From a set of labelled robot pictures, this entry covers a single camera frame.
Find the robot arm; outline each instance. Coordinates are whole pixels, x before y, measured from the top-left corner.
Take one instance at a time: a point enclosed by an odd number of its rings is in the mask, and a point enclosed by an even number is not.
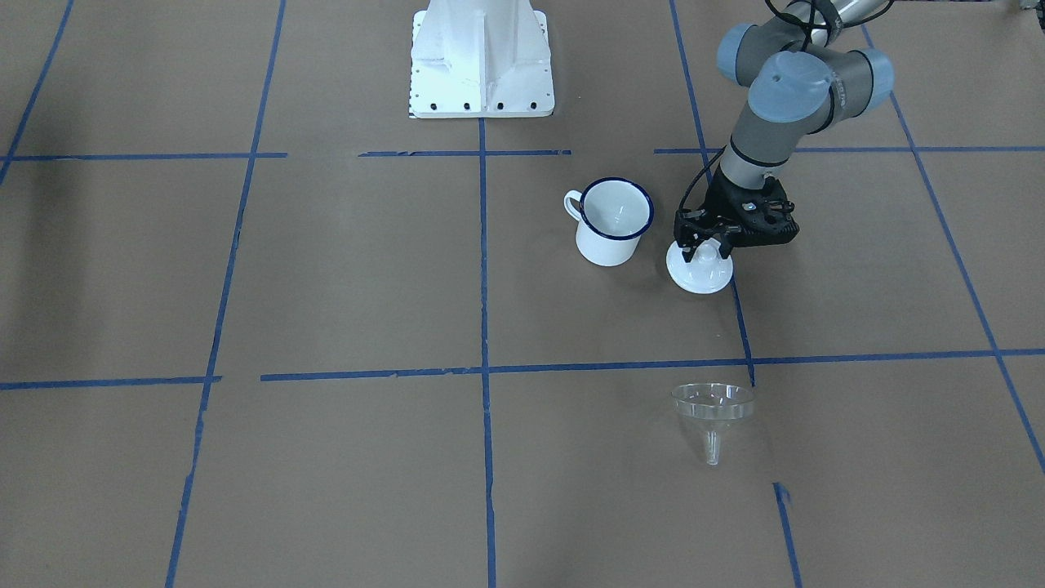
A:
[[[892,90],[892,65],[881,51],[826,48],[884,2],[798,0],[762,26],[726,33],[719,70],[749,87],[748,96],[703,204],[690,210],[683,198],[676,212],[674,236],[686,262],[713,237],[725,258],[734,246],[784,243],[798,233],[776,172],[803,136],[874,109]]]

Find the white mounting plate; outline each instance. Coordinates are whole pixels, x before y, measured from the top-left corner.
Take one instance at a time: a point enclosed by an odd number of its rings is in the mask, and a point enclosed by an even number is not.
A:
[[[414,15],[412,39],[417,39],[424,15]],[[534,10],[540,32],[548,42],[548,17]],[[468,84],[454,76],[443,67],[411,64],[410,116],[411,118],[521,118],[549,116],[555,110],[555,91],[552,87],[552,65],[519,64],[502,76],[493,88],[490,103],[482,104],[483,90],[478,83]]]

